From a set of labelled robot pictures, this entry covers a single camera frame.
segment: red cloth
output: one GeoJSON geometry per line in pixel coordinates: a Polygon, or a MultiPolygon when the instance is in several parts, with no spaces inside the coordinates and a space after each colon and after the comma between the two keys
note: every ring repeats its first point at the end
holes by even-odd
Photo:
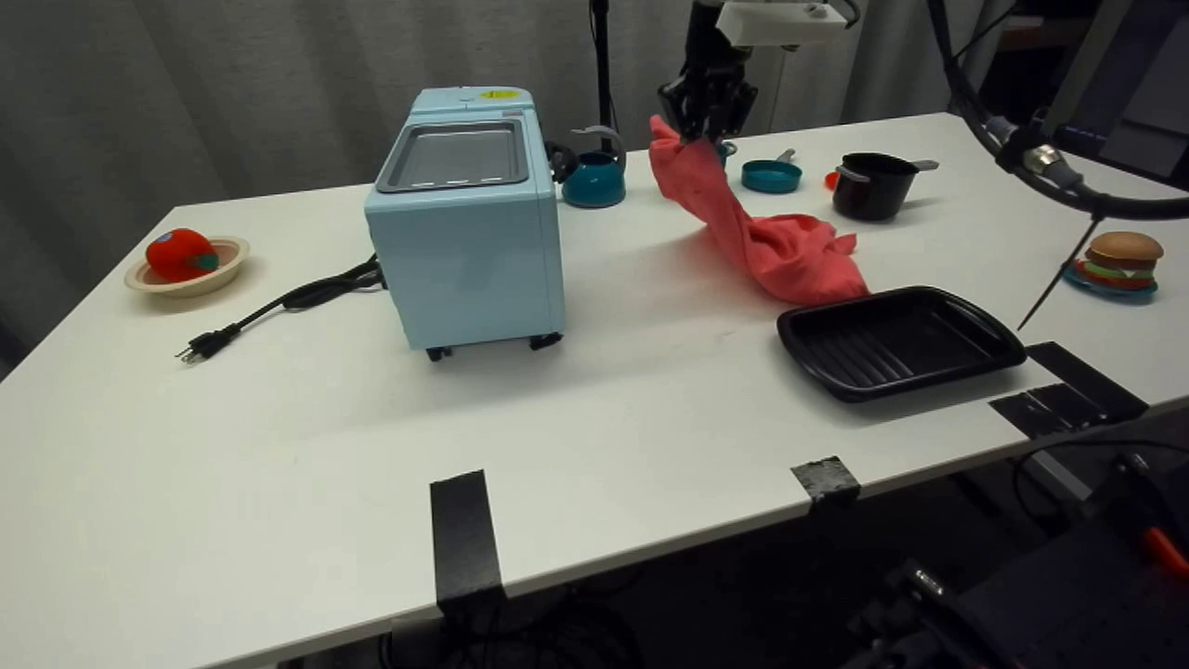
{"type": "Polygon", "coordinates": [[[649,163],[663,194],[699,215],[718,249],[767,295],[786,304],[831,304],[867,296],[853,269],[853,235],[836,235],[814,215],[751,219],[733,194],[708,141],[681,141],[666,120],[649,120],[649,163]]]}

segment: burger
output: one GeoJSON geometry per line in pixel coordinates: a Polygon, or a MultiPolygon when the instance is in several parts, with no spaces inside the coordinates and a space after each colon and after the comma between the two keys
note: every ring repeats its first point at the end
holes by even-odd
{"type": "Polygon", "coordinates": [[[1158,255],[1163,245],[1156,236],[1112,229],[1090,241],[1086,255],[1068,272],[1068,280],[1104,296],[1153,302],[1153,272],[1158,255]]]}

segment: white table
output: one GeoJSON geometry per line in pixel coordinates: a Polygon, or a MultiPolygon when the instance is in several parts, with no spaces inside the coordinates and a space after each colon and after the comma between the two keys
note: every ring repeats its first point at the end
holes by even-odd
{"type": "MultiPolygon", "coordinates": [[[[795,197],[853,229],[874,288],[933,282],[1007,326],[1086,215],[998,174],[951,114],[739,141],[795,148],[795,197]],[[893,228],[831,215],[820,174],[850,148],[940,161],[893,228]]],[[[1090,167],[1113,194],[1165,194],[1090,167]]],[[[440,618],[426,485],[486,471],[510,596],[803,518],[803,461],[841,458],[862,494],[1023,446],[997,395],[1053,384],[1023,365],[976,384],[845,406],[778,347],[767,302],[632,161],[627,202],[561,209],[561,347],[405,350],[381,295],[250,332],[209,365],[178,350],[268,296],[373,252],[363,186],[175,209],[163,228],[238,235],[251,269],[202,304],[123,287],[141,245],[0,385],[0,664],[271,660],[440,618]]],[[[1189,228],[1163,296],[1117,307],[1060,287],[1023,332],[1063,343],[1153,406],[1189,395],[1189,228]]]]}

